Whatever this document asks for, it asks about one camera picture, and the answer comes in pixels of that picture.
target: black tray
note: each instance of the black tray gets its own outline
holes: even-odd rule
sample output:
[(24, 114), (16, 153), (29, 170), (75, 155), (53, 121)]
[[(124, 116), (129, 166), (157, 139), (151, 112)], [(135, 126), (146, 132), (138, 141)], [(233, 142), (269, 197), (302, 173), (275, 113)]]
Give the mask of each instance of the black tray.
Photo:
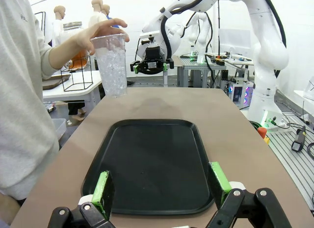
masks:
[(110, 170), (116, 193), (113, 213), (182, 215), (212, 204), (208, 158), (188, 121), (123, 120), (109, 129), (82, 185), (94, 193), (101, 172)]

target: plastic cup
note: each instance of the plastic cup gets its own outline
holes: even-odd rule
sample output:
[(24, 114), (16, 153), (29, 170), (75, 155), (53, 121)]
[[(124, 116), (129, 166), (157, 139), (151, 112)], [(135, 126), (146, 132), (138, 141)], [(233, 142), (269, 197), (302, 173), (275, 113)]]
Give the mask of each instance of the plastic cup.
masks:
[(116, 98), (127, 93), (125, 37), (125, 34), (115, 34), (91, 40), (108, 97)]

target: plastic bin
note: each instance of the plastic bin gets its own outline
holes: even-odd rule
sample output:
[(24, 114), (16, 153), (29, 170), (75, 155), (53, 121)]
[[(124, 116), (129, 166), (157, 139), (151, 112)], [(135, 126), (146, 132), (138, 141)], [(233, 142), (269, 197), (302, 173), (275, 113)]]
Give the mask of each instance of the plastic bin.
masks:
[(67, 129), (67, 126), (65, 125), (65, 119), (52, 119), (52, 121), (58, 140), (60, 140)]

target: brown table surface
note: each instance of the brown table surface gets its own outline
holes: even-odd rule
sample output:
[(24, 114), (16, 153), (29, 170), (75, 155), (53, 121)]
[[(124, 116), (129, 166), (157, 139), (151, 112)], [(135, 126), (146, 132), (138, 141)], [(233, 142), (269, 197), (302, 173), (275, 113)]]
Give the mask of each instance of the brown table surface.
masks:
[[(38, 180), (12, 228), (46, 228), (54, 208), (74, 209), (87, 170), (108, 129), (124, 119), (183, 119), (194, 123), (209, 160), (218, 161), (229, 181), (250, 192), (271, 188), (292, 227), (312, 228), (314, 219), (300, 192), (272, 150), (239, 109), (218, 89), (129, 88), (124, 97), (104, 98), (74, 132), (57, 159)], [(204, 228), (216, 211), (191, 216), (125, 216), (111, 221), (117, 228)], [(235, 227), (252, 227), (238, 220)]]

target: mannequin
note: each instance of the mannequin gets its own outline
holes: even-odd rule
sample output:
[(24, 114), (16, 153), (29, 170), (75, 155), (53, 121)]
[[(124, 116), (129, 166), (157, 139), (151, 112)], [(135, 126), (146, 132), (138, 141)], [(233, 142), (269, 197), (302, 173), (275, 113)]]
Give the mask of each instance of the mannequin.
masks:
[(56, 6), (54, 8), (55, 21), (53, 22), (53, 31), (52, 31), (52, 47), (56, 47), (61, 44), (60, 34), (63, 30), (63, 22), (65, 16), (65, 7)]
[(107, 5), (107, 4), (104, 4), (102, 6), (102, 13), (105, 14), (108, 17), (109, 13), (110, 13), (110, 6)]
[(89, 20), (88, 27), (107, 20), (107, 16), (102, 13), (103, 0), (92, 0), (92, 5), (94, 13)]
[(109, 17), (109, 13), (110, 13), (110, 6), (107, 4), (102, 5), (102, 13), (104, 15), (106, 15), (107, 19), (110, 20), (111, 18)]

